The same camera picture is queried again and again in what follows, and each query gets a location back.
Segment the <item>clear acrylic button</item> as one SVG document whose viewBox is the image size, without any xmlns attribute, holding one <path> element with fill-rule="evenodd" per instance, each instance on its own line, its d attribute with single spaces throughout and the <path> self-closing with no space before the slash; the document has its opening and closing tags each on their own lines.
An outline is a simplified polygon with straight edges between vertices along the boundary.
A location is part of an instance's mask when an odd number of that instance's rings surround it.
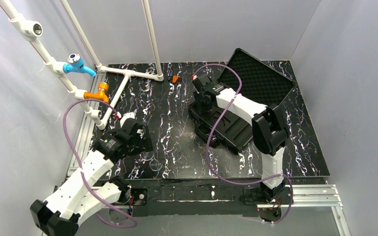
<svg viewBox="0 0 378 236">
<path fill-rule="evenodd" d="M 147 161 L 151 161 L 153 158 L 154 158 L 155 154 L 153 151 L 151 152 L 145 152 L 144 154 L 141 155 L 141 161 L 143 163 L 147 162 Z"/>
</svg>

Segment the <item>black poker set case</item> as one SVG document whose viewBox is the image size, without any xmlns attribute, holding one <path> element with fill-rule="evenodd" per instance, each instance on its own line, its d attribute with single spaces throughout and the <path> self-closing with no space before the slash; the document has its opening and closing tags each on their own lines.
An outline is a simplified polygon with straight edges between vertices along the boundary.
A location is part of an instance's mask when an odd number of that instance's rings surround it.
<svg viewBox="0 0 378 236">
<path fill-rule="evenodd" d="M 238 90 L 240 94 L 254 102 L 264 105 L 275 104 L 280 108 L 295 85 L 293 80 L 240 48 L 234 51 L 223 72 L 216 79 L 211 79 Z M 189 105 L 188 110 L 195 121 L 195 133 L 206 142 L 207 132 L 222 113 L 222 109 L 214 108 L 210 112 L 199 113 L 194 101 Z M 228 112 L 219 122 L 210 146 L 215 148 L 225 144 L 236 153 L 243 150 L 250 142 L 253 142 L 252 127 Z"/>
</svg>

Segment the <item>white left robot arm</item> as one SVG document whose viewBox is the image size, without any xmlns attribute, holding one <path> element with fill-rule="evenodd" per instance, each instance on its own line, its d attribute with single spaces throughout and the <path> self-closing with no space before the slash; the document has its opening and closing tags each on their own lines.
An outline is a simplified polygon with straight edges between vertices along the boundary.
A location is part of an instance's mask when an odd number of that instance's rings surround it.
<svg viewBox="0 0 378 236">
<path fill-rule="evenodd" d="M 35 225 L 48 236 L 73 236 L 89 217 L 103 207 L 127 203 L 131 185 L 113 177 L 94 193 L 89 189 L 119 160 L 153 150 L 147 125 L 125 118 L 119 128 L 105 132 L 79 167 L 45 200 L 30 206 Z"/>
</svg>

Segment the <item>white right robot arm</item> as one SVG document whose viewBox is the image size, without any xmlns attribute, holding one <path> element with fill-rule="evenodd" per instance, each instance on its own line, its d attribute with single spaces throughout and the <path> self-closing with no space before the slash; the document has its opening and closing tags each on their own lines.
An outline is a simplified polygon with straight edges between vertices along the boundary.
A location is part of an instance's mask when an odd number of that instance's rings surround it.
<svg viewBox="0 0 378 236">
<path fill-rule="evenodd" d="M 284 113 L 278 105 L 254 102 L 238 90 L 223 83 L 216 83 L 207 75 L 192 76 L 195 101 L 198 110 L 205 113 L 212 108 L 221 108 L 222 113 L 206 135 L 209 147 L 215 130 L 224 115 L 231 112 L 252 127 L 252 139 L 261 153 L 262 178 L 257 181 L 261 195 L 268 201 L 277 198 L 285 187 L 283 155 L 289 138 Z"/>
</svg>

